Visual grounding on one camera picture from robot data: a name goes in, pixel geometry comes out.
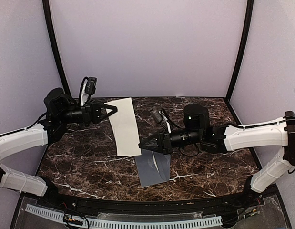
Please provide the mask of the white letter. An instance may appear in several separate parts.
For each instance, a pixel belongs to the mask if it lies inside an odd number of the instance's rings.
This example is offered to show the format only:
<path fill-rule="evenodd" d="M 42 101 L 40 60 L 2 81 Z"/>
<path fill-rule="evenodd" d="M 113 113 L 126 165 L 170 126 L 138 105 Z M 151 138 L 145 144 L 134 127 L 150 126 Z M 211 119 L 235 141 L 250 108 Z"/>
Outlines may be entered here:
<path fill-rule="evenodd" d="M 153 156 L 153 163 L 155 165 L 155 168 L 157 170 L 157 172 L 160 174 L 160 171 L 159 171 L 159 168 L 158 168 L 158 165 L 157 165 L 157 161 L 156 161 L 156 157 L 155 157 L 155 153 L 152 152 L 152 156 Z"/>

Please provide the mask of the blue-grey envelope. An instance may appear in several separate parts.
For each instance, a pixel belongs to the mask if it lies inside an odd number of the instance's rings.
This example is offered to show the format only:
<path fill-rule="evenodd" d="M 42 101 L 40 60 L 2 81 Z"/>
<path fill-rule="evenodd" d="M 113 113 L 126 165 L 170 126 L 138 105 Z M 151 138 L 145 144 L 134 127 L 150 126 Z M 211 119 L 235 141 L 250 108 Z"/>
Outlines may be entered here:
<path fill-rule="evenodd" d="M 138 176 L 142 187 L 152 186 L 167 182 L 170 179 L 171 155 L 155 153 L 160 174 L 153 163 L 152 151 L 141 150 L 141 155 L 135 157 Z"/>

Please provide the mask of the white paper sheet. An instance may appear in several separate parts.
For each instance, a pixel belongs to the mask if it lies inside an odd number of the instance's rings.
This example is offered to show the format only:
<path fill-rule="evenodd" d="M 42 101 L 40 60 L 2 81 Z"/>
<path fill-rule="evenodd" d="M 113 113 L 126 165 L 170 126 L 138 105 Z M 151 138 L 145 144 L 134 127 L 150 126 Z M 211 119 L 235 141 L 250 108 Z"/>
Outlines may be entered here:
<path fill-rule="evenodd" d="M 117 107 L 109 117 L 114 134 L 117 156 L 140 156 L 139 133 L 132 99 L 123 98 L 106 103 Z"/>

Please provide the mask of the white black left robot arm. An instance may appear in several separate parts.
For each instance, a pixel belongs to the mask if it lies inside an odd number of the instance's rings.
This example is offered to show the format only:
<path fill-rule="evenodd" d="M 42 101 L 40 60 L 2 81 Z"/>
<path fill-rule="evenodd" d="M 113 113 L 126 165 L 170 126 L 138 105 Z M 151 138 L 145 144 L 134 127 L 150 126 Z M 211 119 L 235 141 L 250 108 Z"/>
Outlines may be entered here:
<path fill-rule="evenodd" d="M 62 88 L 51 90 L 44 99 L 47 111 L 28 127 L 0 134 L 0 188 L 16 190 L 43 197 L 52 208 L 62 204 L 62 198 L 54 190 L 56 186 L 47 178 L 32 176 L 11 169 L 1 161 L 13 154 L 37 146 L 51 145 L 62 139 L 68 124 L 97 124 L 115 114 L 116 106 L 87 101 L 77 103 Z"/>

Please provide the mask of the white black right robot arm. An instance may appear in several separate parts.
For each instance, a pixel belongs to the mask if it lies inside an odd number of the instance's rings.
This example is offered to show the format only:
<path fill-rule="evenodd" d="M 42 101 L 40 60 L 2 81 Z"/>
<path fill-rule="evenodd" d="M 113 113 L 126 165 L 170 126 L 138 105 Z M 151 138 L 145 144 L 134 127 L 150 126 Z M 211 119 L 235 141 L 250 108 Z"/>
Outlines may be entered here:
<path fill-rule="evenodd" d="M 244 192 L 238 196 L 238 203 L 248 207 L 256 200 L 256 194 L 264 192 L 288 170 L 295 168 L 295 113 L 286 111 L 275 120 L 251 124 L 224 124 L 212 126 L 209 112 L 199 104 L 188 104 L 183 109 L 184 128 L 176 126 L 155 132 L 138 144 L 140 149 L 164 155 L 174 148 L 188 145 L 200 147 L 213 154 L 227 153 L 237 149 L 280 146 L 278 153 L 259 172 L 247 180 Z"/>

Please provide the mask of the black left frame post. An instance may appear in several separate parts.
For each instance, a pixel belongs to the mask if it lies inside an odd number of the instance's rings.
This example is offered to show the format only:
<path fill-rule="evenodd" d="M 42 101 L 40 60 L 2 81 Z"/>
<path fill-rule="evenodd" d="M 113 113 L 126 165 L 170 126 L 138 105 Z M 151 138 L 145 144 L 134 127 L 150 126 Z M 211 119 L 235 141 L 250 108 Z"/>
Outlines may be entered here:
<path fill-rule="evenodd" d="M 57 68 L 57 71 L 59 74 L 59 79 L 62 84 L 62 88 L 63 88 L 64 92 L 67 95 L 71 95 L 69 84 L 67 82 L 67 77 L 66 77 L 64 67 L 63 67 L 63 64 L 61 61 L 61 55 L 60 55 L 60 51 L 59 51 L 59 47 L 58 47 L 58 43 L 57 43 L 57 39 L 56 39 L 56 34 L 54 31 L 54 23 L 53 23 L 53 18 L 52 18 L 52 14 L 51 14 L 50 1 L 49 0 L 42 0 L 42 6 L 43 6 L 44 18 L 46 21 L 46 27 L 47 27 L 47 31 L 48 31 L 48 37 L 50 40 L 51 49 L 52 49 L 54 61 L 56 64 L 56 68 Z"/>

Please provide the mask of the black frame post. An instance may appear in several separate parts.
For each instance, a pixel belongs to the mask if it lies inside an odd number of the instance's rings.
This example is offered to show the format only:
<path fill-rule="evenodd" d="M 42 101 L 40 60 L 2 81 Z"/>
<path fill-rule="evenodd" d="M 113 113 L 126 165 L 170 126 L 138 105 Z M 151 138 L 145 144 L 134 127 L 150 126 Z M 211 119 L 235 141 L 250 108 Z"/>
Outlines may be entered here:
<path fill-rule="evenodd" d="M 43 6 L 44 18 L 46 21 L 46 27 L 47 27 L 47 31 L 48 31 L 48 37 L 50 40 L 51 49 L 52 49 L 54 61 L 56 64 L 56 68 L 57 68 L 57 71 L 59 74 L 59 79 L 62 84 L 62 88 L 63 88 L 64 92 L 67 95 L 71 95 L 69 84 L 67 82 L 67 77 L 66 77 L 64 67 L 63 67 L 63 64 L 61 61 L 61 55 L 60 55 L 60 51 L 59 51 L 59 47 L 58 47 L 58 43 L 57 43 L 57 39 L 56 39 L 56 34 L 54 31 L 54 23 L 53 23 L 53 18 L 52 18 L 52 14 L 51 14 L 50 1 L 49 0 L 42 0 L 42 6 Z"/>
<path fill-rule="evenodd" d="M 247 39 L 249 35 L 249 30 L 250 30 L 250 25 L 251 25 L 251 19 L 252 19 L 252 14 L 253 14 L 253 7 L 254 7 L 254 0 L 248 0 L 246 4 L 246 11 L 245 11 L 245 17 L 244 17 L 244 24 L 243 24 L 243 30 L 242 30 L 242 35 L 240 39 L 240 44 L 238 48 L 238 53 L 237 57 L 235 60 L 235 65 L 233 69 L 233 73 L 231 76 L 231 80 L 229 83 L 229 87 L 225 96 L 225 101 L 227 104 L 230 103 L 236 82 L 238 79 L 238 75 L 240 72 L 240 68 L 242 65 L 243 57 L 244 57 L 244 52 L 247 44 Z"/>

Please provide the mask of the black front table rail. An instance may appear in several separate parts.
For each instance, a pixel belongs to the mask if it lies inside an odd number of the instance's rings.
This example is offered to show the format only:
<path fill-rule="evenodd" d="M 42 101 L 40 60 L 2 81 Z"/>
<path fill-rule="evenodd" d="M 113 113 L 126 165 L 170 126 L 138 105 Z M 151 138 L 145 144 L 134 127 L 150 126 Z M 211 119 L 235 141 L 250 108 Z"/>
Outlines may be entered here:
<path fill-rule="evenodd" d="M 87 215 L 97 215 L 102 212 L 159 215 L 190 212 L 229 214 L 235 213 L 239 209 L 257 206 L 260 204 L 260 200 L 253 195 L 245 197 L 242 193 L 205 199 L 156 202 L 100 200 L 52 193 L 51 196 L 39 198 L 38 203 Z"/>

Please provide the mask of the black right frame post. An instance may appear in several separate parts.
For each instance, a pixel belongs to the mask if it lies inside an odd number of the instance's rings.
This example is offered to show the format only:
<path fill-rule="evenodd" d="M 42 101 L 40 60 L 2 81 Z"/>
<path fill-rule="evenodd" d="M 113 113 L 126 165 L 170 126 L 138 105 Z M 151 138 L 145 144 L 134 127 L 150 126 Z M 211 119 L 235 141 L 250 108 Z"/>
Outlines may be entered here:
<path fill-rule="evenodd" d="M 242 30 L 242 35 L 240 39 L 240 44 L 238 48 L 238 53 L 237 57 L 235 60 L 235 65 L 233 69 L 233 73 L 231 76 L 231 80 L 229 83 L 229 87 L 225 96 L 225 101 L 227 104 L 230 103 L 236 82 L 238 79 L 238 75 L 240 72 L 240 68 L 242 65 L 243 57 L 244 57 L 244 52 L 247 44 L 247 39 L 249 35 L 249 30 L 250 30 L 250 25 L 251 25 L 251 19 L 252 19 L 252 14 L 253 14 L 253 7 L 254 7 L 254 0 L 248 0 L 246 4 L 246 11 L 245 11 L 245 17 L 244 17 L 244 24 L 243 24 L 243 30 Z"/>

